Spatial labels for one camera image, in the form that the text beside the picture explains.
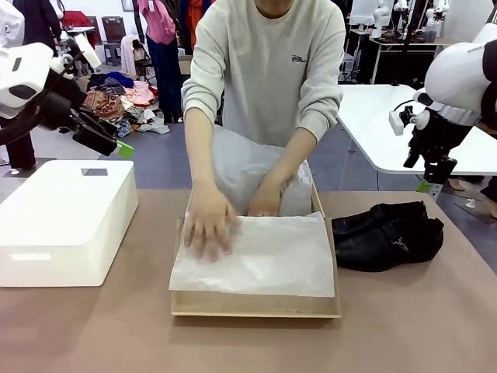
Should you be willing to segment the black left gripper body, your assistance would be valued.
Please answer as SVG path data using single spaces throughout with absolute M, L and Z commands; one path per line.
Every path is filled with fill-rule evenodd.
M 73 93 L 65 91 L 63 95 L 45 89 L 39 94 L 37 125 L 48 131 L 59 128 L 80 131 L 88 126 L 79 111 L 85 98 L 79 89 Z

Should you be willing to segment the person left hand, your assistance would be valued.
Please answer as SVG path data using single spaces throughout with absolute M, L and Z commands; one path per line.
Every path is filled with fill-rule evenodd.
M 280 213 L 282 195 L 288 182 L 265 177 L 248 206 L 248 216 L 276 217 Z

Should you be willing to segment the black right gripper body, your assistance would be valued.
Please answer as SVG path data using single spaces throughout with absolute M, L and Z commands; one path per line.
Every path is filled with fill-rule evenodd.
M 408 143 L 409 155 L 423 158 L 447 157 L 471 130 L 470 126 L 454 124 L 433 110 L 423 110 L 411 122 L 414 129 Z

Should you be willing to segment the person right hand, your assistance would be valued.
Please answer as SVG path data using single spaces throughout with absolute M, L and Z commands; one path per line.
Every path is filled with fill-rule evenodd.
M 183 244 L 211 262 L 231 252 L 231 229 L 240 224 L 235 209 L 215 185 L 194 185 L 183 226 Z

